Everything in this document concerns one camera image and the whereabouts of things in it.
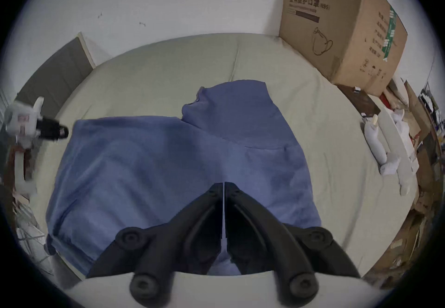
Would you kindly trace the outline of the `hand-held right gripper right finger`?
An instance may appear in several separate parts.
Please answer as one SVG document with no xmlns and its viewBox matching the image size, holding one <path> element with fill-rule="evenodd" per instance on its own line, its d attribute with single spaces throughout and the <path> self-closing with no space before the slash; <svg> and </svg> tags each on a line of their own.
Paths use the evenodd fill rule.
<svg viewBox="0 0 445 308">
<path fill-rule="evenodd" d="M 323 227 L 280 222 L 234 183 L 225 183 L 227 250 L 243 274 L 273 271 L 279 301 L 307 304 L 320 290 L 316 273 L 360 278 L 352 260 Z"/>
</svg>

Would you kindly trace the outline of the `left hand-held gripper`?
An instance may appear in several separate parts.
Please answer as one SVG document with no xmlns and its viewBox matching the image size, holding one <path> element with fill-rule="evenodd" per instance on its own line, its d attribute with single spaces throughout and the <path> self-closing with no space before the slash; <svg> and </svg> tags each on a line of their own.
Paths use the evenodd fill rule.
<svg viewBox="0 0 445 308">
<path fill-rule="evenodd" d="M 44 97 L 36 99 L 33 106 L 14 101 L 5 112 L 5 130 L 13 136 L 24 151 L 14 152 L 14 189 L 21 196 L 36 193 L 36 185 L 25 179 L 25 151 L 32 148 L 34 139 L 58 141 L 68 138 L 68 127 L 41 114 Z"/>
</svg>

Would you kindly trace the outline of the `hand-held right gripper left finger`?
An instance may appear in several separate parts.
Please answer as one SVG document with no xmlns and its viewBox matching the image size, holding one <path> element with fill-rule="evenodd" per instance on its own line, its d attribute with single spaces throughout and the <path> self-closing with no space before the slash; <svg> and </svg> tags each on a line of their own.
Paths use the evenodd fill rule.
<svg viewBox="0 0 445 308">
<path fill-rule="evenodd" d="M 215 183 L 165 224 L 120 230 L 86 278 L 132 272 L 135 300 L 166 300 L 175 271 L 208 273 L 222 250 L 222 221 L 223 184 Z"/>
</svg>

